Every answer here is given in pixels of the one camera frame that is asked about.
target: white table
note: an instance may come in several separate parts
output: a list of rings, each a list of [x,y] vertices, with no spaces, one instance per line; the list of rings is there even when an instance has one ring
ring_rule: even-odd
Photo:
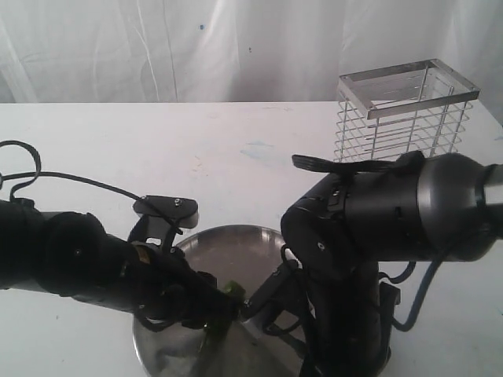
[[[290,155],[331,159],[335,111],[329,102],[1,104],[0,139],[33,144],[45,170],[138,195],[194,198],[200,205],[195,231],[237,223],[278,229],[288,206],[321,178],[296,170]],[[503,163],[501,127],[478,103],[471,116],[461,152]],[[32,169],[29,156],[14,147],[0,149],[0,162],[3,174]],[[40,210],[89,211],[122,238],[137,220],[129,199],[75,182],[41,178],[23,195]],[[394,331],[384,376],[503,374],[501,251],[499,243],[477,263],[440,269],[417,326],[408,334]],[[386,265],[392,273],[401,268]],[[403,285],[400,319],[422,271],[423,265]],[[144,375],[130,315],[14,290],[0,292],[0,308],[0,375]]]

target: wire basket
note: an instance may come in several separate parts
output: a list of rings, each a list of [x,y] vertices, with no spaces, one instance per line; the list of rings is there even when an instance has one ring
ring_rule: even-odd
[[[479,88],[438,59],[340,76],[335,160],[457,152]]]

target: white curtain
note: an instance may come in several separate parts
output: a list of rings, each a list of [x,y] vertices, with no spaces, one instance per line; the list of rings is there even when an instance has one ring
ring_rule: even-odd
[[[503,122],[503,0],[0,0],[0,102],[331,101],[438,57]]]

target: stainless steel bowl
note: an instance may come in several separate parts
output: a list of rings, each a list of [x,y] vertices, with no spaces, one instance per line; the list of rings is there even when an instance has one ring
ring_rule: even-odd
[[[183,240],[180,247],[191,267],[217,277],[218,287],[238,282],[247,298],[281,264],[284,241],[275,230],[226,225]],[[302,361],[280,339],[235,321],[225,340],[210,350],[206,333],[174,325],[159,333],[133,323],[138,358],[151,377],[294,376]]]

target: metal wire rack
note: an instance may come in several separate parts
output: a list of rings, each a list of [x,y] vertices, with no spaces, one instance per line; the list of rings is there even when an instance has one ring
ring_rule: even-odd
[[[457,152],[479,88],[442,61],[425,60],[340,76],[335,160],[395,159]]]

